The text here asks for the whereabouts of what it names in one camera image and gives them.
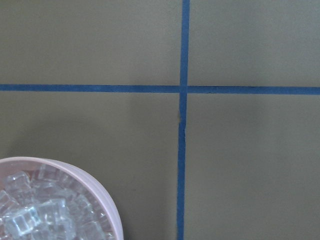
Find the pile of clear ice cubes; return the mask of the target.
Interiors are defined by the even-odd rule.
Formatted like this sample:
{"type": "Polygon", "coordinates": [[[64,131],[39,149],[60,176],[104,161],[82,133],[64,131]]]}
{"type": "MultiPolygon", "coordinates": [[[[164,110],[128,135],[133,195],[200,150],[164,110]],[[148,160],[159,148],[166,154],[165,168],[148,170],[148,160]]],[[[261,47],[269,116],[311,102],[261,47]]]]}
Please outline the pile of clear ice cubes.
{"type": "Polygon", "coordinates": [[[46,164],[1,178],[2,240],[114,240],[106,212],[71,175],[46,164]]]}

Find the pink bowl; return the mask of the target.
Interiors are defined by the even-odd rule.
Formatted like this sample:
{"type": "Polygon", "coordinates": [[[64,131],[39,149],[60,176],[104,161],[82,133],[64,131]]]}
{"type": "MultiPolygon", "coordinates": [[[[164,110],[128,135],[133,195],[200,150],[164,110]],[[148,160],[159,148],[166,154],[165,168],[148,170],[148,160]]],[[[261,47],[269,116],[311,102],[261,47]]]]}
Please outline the pink bowl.
{"type": "Polygon", "coordinates": [[[55,167],[76,179],[85,187],[106,213],[116,240],[124,239],[123,226],[118,209],[108,191],[92,175],[66,162],[28,156],[8,157],[0,160],[0,177],[19,171],[33,172],[42,164],[55,167]]]}

